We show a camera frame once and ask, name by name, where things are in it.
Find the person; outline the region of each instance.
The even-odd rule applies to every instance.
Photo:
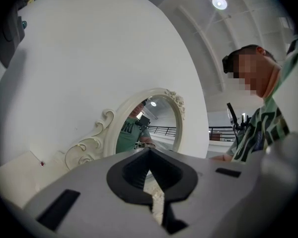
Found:
[[[146,101],[144,100],[134,108],[126,119],[118,136],[116,153],[132,150],[138,140],[153,147],[155,146],[150,137],[149,130],[138,124],[137,115],[143,110],[145,105]]]
[[[291,43],[283,68],[270,52],[258,45],[245,46],[223,58],[224,72],[243,79],[248,89],[263,98],[264,105],[255,111],[249,126],[238,132],[228,151],[211,159],[245,163],[252,152],[266,150],[274,141],[286,137],[288,126],[272,96],[297,61],[298,36]]]

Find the neck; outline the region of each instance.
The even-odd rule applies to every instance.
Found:
[[[280,74],[280,68],[277,66],[274,66],[270,72],[270,75],[267,77],[267,79],[261,81],[261,84],[263,85],[263,87],[256,92],[256,95],[263,99],[267,98],[273,92],[278,82],[279,74]]]

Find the ear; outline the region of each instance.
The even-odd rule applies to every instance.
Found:
[[[263,55],[263,56],[266,55],[266,51],[265,51],[262,47],[260,47],[260,46],[258,46],[258,47],[256,48],[256,53],[261,54],[261,55]]]

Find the green shirt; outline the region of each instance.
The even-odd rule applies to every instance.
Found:
[[[237,134],[238,147],[235,141],[227,151],[227,154],[233,156],[232,162],[246,162],[252,152],[266,150],[267,146],[285,138],[289,133],[286,121],[272,96],[295,67],[297,60],[298,50],[287,55],[273,92],[264,100],[264,106],[255,111],[247,129]]]
[[[143,128],[139,125],[136,125],[135,122],[138,119],[135,118],[127,118],[123,127],[120,130],[117,145],[116,145],[116,153],[127,152],[134,148],[135,143],[137,142],[139,136],[140,137],[150,137],[149,131],[146,128]]]

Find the black rectangular slot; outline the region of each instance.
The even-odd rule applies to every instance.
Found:
[[[37,221],[50,230],[55,231],[65,215],[74,205],[79,192],[66,189],[54,202],[37,218]]]
[[[239,176],[241,174],[240,171],[224,169],[224,168],[218,168],[218,169],[215,170],[215,172],[223,174],[223,175],[227,175],[227,176],[230,176],[230,177],[235,177],[235,178],[239,178]]]

